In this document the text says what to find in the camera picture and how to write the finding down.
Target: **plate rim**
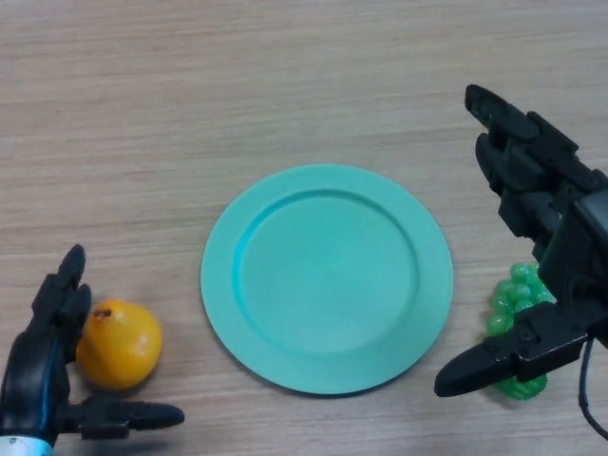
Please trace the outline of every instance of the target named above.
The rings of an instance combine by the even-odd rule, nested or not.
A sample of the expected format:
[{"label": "plate rim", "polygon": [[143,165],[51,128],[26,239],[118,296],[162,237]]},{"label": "plate rim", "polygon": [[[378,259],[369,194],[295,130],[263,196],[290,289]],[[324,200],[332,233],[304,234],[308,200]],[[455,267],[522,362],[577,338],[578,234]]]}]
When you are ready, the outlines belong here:
[{"label": "plate rim", "polygon": [[[368,360],[369,364],[371,364],[371,365],[376,364],[377,369],[379,369],[379,370],[384,369],[384,371],[389,371],[389,373],[385,373],[384,375],[375,375],[375,376],[367,375],[365,377],[369,377],[369,378],[364,378],[364,379],[354,378],[354,379],[350,379],[349,382],[344,382],[344,381],[340,382],[339,380],[335,381],[335,379],[334,379],[332,385],[328,385],[327,376],[324,378],[322,374],[320,374],[318,376],[320,379],[318,379],[316,381],[316,383],[314,381],[314,377],[311,377],[310,375],[306,375],[309,378],[308,380],[305,380],[303,382],[298,381],[297,379],[295,379],[296,374],[294,374],[294,371],[293,371],[294,368],[297,370],[297,366],[294,367],[294,364],[300,364],[303,371],[309,371],[311,366],[315,366],[315,362],[311,362],[311,358],[320,359],[320,357],[314,356],[314,357],[308,357],[307,359],[302,359],[302,358],[298,358],[298,356],[300,356],[300,357],[303,356],[304,358],[306,358],[306,355],[304,355],[302,353],[299,353],[298,355],[292,354],[291,363],[289,363],[289,364],[291,364],[291,366],[288,365],[288,363],[287,363],[288,360],[285,360],[285,359],[281,359],[280,360],[281,362],[278,363],[280,366],[282,366],[282,368],[279,368],[278,370],[273,368],[272,366],[270,368],[267,365],[262,366],[264,364],[264,362],[262,362],[260,360],[260,356],[262,358],[268,357],[268,356],[272,357],[273,352],[276,352],[277,347],[273,347],[271,350],[265,351],[264,345],[270,344],[270,341],[268,341],[268,339],[266,339],[263,336],[263,334],[259,334],[258,337],[254,336],[254,338],[264,339],[264,342],[260,346],[259,340],[257,341],[258,342],[257,344],[255,343],[256,342],[255,340],[252,340],[251,333],[247,333],[247,332],[245,332],[244,334],[243,333],[241,333],[241,334],[231,333],[232,327],[239,326],[239,324],[237,322],[238,317],[235,317],[234,315],[232,315],[232,317],[231,317],[231,315],[226,315],[226,314],[222,315],[222,312],[226,313],[226,312],[232,312],[232,311],[219,310],[222,307],[221,306],[219,307],[218,305],[214,304],[214,300],[216,300],[216,298],[215,297],[210,298],[210,295],[216,294],[213,292],[213,290],[214,290],[213,287],[216,287],[215,290],[218,290],[219,287],[223,286],[224,292],[225,292],[225,287],[230,286],[232,288],[232,286],[230,285],[231,282],[226,283],[224,278],[219,280],[218,281],[219,285],[217,285],[217,282],[216,282],[216,280],[218,279],[217,274],[216,274],[217,268],[216,267],[210,268],[208,266],[210,261],[212,261],[214,263],[217,262],[219,265],[221,265],[222,263],[225,264],[225,262],[226,262],[226,258],[221,259],[221,257],[219,256],[219,255],[221,255],[221,251],[220,251],[221,249],[218,248],[218,245],[221,246],[221,242],[218,244],[218,238],[221,238],[221,236],[222,236],[222,233],[220,230],[224,227],[223,225],[235,223],[234,219],[238,220],[238,217],[235,218],[235,217],[233,217],[233,215],[234,215],[234,213],[238,213],[239,206],[243,205],[243,204],[244,205],[250,204],[251,202],[248,200],[252,200],[253,202],[255,202],[258,198],[261,198],[262,194],[266,198],[268,198],[268,194],[272,195],[275,191],[277,191],[275,200],[279,200],[281,198],[288,198],[289,195],[295,193],[295,190],[289,189],[289,185],[287,185],[286,187],[283,187],[283,189],[281,191],[276,188],[277,186],[280,186],[278,184],[285,183],[286,181],[289,181],[291,178],[292,185],[297,186],[297,182],[296,183],[293,183],[293,182],[298,181],[298,179],[302,179],[302,177],[304,178],[304,181],[305,181],[307,179],[307,177],[306,177],[307,173],[312,173],[312,175],[315,175],[321,181],[323,181],[323,179],[340,176],[341,178],[345,178],[345,181],[349,181],[351,179],[357,178],[361,181],[369,181],[371,183],[374,183],[383,192],[386,192],[388,194],[392,193],[392,197],[394,199],[396,199],[397,203],[399,203],[395,207],[401,207],[401,204],[403,204],[404,207],[408,206],[409,210],[417,211],[418,214],[414,214],[414,215],[417,217],[423,218],[423,221],[419,226],[426,225],[425,226],[426,230],[430,230],[431,232],[434,231],[434,233],[431,234],[433,236],[432,241],[428,242],[426,240],[424,242],[426,243],[426,246],[429,249],[432,249],[431,252],[437,258],[440,258],[439,262],[442,263],[442,264],[440,264],[440,266],[443,268],[443,271],[441,271],[440,273],[441,273],[441,275],[443,275],[442,280],[445,282],[445,284],[444,284],[445,286],[440,287],[440,289],[443,290],[443,294],[439,293],[439,295],[444,302],[440,303],[438,305],[441,307],[437,307],[437,309],[434,309],[435,315],[430,316],[433,328],[428,330],[428,333],[431,333],[431,336],[429,336],[428,333],[427,334],[424,334],[424,332],[419,333],[420,332],[419,328],[413,329],[415,332],[418,332],[418,333],[415,334],[415,336],[410,336],[409,338],[411,339],[412,337],[416,337],[416,339],[414,339],[414,343],[418,343],[419,347],[415,351],[414,355],[412,355],[412,353],[410,353],[409,356],[405,356],[406,358],[408,358],[408,360],[404,361],[402,363],[402,366],[399,369],[388,369],[387,370],[387,369],[385,369],[386,365],[381,364],[381,363],[374,363],[374,362],[371,362],[370,360]],[[340,179],[336,178],[335,180],[330,180],[330,181],[340,181]],[[403,222],[402,222],[402,218],[404,215],[403,213],[405,211],[401,211],[401,214],[395,215],[393,212],[390,211],[389,207],[386,207],[387,205],[391,206],[391,204],[383,203],[381,200],[377,200],[376,198],[370,198],[370,196],[366,194],[366,190],[369,190],[369,188],[366,189],[364,186],[363,189],[351,188],[348,191],[351,193],[354,193],[356,195],[360,195],[363,198],[366,198],[368,200],[371,200],[372,202],[378,204],[383,209],[387,210],[388,214],[391,215],[392,217],[395,217],[395,219],[400,222],[400,224],[401,224],[402,228],[405,230],[405,232],[409,235],[408,227],[404,226]],[[265,209],[265,207],[263,204],[258,205],[258,208],[255,210],[255,213],[259,214],[264,209]],[[247,225],[251,224],[251,222],[252,222],[252,220],[249,220],[248,222],[244,223],[244,225],[247,226]],[[422,239],[428,238],[427,235],[418,234],[417,236],[422,236]],[[416,245],[416,241],[415,241],[415,239],[411,239],[410,241],[413,244],[414,253],[417,256],[417,269],[418,270],[421,269],[421,264],[424,264],[424,267],[427,268],[428,263],[429,263],[428,258],[426,256],[423,256],[423,258],[425,258],[425,262],[421,263],[420,259],[419,259],[421,253],[418,252],[418,246]],[[232,266],[233,258],[235,257],[234,252],[229,257],[230,257],[230,262],[231,262],[231,266]],[[431,346],[434,344],[435,340],[441,333],[441,330],[447,323],[447,319],[449,316],[449,312],[450,312],[452,300],[453,300],[454,273],[453,273],[453,262],[452,262],[452,258],[451,258],[451,253],[449,251],[449,246],[447,243],[447,238],[445,237],[444,233],[442,232],[437,220],[429,212],[429,210],[426,208],[426,206],[424,206],[424,204],[422,204],[421,201],[419,201],[416,197],[414,197],[406,188],[399,185],[394,180],[391,180],[383,175],[372,172],[365,168],[360,168],[360,167],[350,166],[350,165],[345,165],[345,164],[316,163],[316,164],[296,166],[296,167],[288,168],[288,169],[279,171],[277,173],[271,174],[271,175],[267,176],[266,178],[263,178],[262,180],[259,180],[259,181],[255,182],[253,185],[249,186],[247,189],[245,189],[243,192],[241,192],[235,199],[230,201],[229,204],[227,204],[227,206],[224,208],[224,210],[222,211],[220,216],[217,218],[217,220],[214,224],[214,227],[211,230],[211,233],[209,234],[209,237],[205,244],[205,248],[204,248],[201,263],[200,263],[200,287],[201,287],[200,293],[202,296],[203,306],[204,306],[207,318],[209,320],[209,323],[211,325],[211,328],[213,329],[216,336],[218,337],[219,342],[224,346],[224,348],[229,353],[231,353],[231,355],[234,358],[236,358],[236,360],[242,366],[244,366],[247,370],[252,371],[255,375],[265,379],[268,382],[278,385],[282,388],[287,388],[290,390],[297,390],[297,391],[306,392],[306,393],[331,395],[331,394],[354,393],[354,392],[358,392],[358,391],[362,391],[362,390],[369,390],[369,389],[381,386],[382,384],[388,383],[393,378],[401,375],[402,373],[407,371],[409,368],[411,368],[411,366],[413,366],[415,363],[417,363],[428,352],[428,350],[431,348]],[[234,298],[234,294],[235,294],[234,291],[230,292],[229,294],[232,294],[232,296]],[[417,305],[420,306],[420,303],[414,302],[414,304],[411,305],[410,307],[415,308]],[[249,320],[247,315],[242,314],[242,312],[240,311],[240,308],[241,308],[240,305],[238,303],[236,303],[236,309],[238,309],[237,314],[240,314],[241,319]],[[405,321],[402,321],[401,323],[397,324],[397,326],[402,326],[405,328],[408,325],[408,323],[407,323],[408,320],[406,318],[405,319],[402,318],[402,320],[405,320]],[[250,330],[252,330],[252,333],[257,333],[257,328],[255,326],[250,328]],[[252,343],[253,345],[256,345],[256,347],[259,350],[261,350],[262,353],[260,353],[259,351],[254,352],[253,350],[243,349],[243,343],[238,340],[238,339],[242,338],[243,335],[245,335],[245,338],[249,339],[250,343]],[[394,337],[394,334],[391,337],[387,336],[388,340],[384,341],[384,345],[394,343],[395,341],[390,340],[392,337]],[[382,348],[382,344],[379,344],[379,345],[380,345],[380,348],[377,348],[378,345],[374,345],[374,347],[376,347],[377,350],[386,350],[386,351],[390,350],[390,346],[386,346],[386,347]],[[359,354],[356,356],[358,356],[359,358],[361,358],[362,356],[374,356],[373,352],[371,352],[371,353],[367,352],[369,349],[370,349],[370,347],[364,347],[363,350],[358,351]],[[344,364],[344,366],[349,366],[349,369],[352,370],[353,362],[354,362],[354,360],[351,359],[349,362],[346,362]],[[316,363],[317,369],[322,366],[323,366],[322,362]],[[291,370],[291,373],[285,374],[285,372],[280,372],[280,369],[283,369],[284,371]],[[339,366],[335,367],[335,368],[328,366],[327,369],[339,370]]]}]

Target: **wooden table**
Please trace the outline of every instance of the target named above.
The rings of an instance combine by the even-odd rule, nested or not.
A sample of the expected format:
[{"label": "wooden table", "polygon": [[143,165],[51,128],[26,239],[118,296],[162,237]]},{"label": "wooden table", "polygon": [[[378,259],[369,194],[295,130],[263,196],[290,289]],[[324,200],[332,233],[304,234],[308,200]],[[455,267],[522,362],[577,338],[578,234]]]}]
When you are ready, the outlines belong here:
[{"label": "wooden table", "polygon": [[[473,147],[467,84],[536,110],[608,168],[603,0],[8,0],[0,6],[0,362],[74,242],[96,298],[149,306],[165,330],[137,397],[187,422],[60,455],[604,454],[577,406],[578,364],[537,400],[439,399],[434,376],[472,344],[496,281],[530,258],[497,216]],[[277,170],[343,162],[427,205],[448,238],[455,298],[409,374],[339,400],[261,384],[219,347],[200,256],[222,209]],[[608,358],[591,371],[608,422]],[[73,375],[74,400],[86,391]]]}]

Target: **plastic fruit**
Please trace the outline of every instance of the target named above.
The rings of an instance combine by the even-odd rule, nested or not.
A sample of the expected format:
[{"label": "plastic fruit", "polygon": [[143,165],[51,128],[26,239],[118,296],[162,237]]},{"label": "plastic fruit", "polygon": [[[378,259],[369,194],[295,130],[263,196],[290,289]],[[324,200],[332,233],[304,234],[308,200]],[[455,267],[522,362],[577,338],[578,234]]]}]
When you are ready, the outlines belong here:
[{"label": "plastic fruit", "polygon": [[76,362],[97,387],[127,390],[152,372],[161,349],[161,325],[150,311],[108,299],[91,310],[76,348]]},{"label": "plastic fruit", "polygon": [[[495,311],[485,322],[487,335],[506,333],[513,326],[513,318],[526,309],[543,301],[554,302],[538,275],[539,264],[515,263],[510,269],[510,278],[496,285],[491,305]],[[540,375],[529,382],[520,382],[510,377],[496,383],[494,387],[508,397],[525,401],[541,394],[547,386],[547,375]]]}]

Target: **robotic hand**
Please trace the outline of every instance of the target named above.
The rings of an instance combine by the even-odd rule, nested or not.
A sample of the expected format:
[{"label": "robotic hand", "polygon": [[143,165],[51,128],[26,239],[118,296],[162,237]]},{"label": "robotic hand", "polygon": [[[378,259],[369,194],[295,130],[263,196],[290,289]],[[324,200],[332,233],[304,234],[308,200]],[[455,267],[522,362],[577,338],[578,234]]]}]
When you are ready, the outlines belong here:
[{"label": "robotic hand", "polygon": [[85,250],[74,246],[56,274],[47,275],[28,327],[14,340],[0,392],[0,454],[52,456],[61,433],[83,439],[126,438],[130,429],[167,428],[183,422],[179,408],[125,402],[97,395],[82,404],[68,402],[67,364],[91,305],[91,291],[80,285]]},{"label": "robotic hand", "polygon": [[518,313],[509,332],[458,355],[437,375],[435,392],[456,396],[511,376],[525,382],[577,360],[588,341],[583,395],[591,342],[608,344],[608,179],[540,115],[477,85],[466,89],[465,106],[488,130],[476,156],[501,198],[499,215],[516,237],[534,242],[539,277],[557,303]]}]

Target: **black cable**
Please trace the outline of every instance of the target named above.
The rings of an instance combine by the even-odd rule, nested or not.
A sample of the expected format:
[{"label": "black cable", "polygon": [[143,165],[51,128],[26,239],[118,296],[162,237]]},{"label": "black cable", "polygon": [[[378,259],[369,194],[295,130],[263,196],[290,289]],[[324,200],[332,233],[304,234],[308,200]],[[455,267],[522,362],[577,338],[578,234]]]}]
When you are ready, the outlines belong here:
[{"label": "black cable", "polygon": [[600,423],[589,411],[589,400],[587,399],[587,371],[589,370],[589,359],[591,358],[591,349],[593,349],[593,337],[589,338],[587,345],[585,345],[585,351],[582,355],[582,362],[580,363],[580,378],[579,378],[579,407],[582,411],[582,416],[585,417],[589,426],[594,429],[604,439],[608,440],[608,431],[604,429]]}]

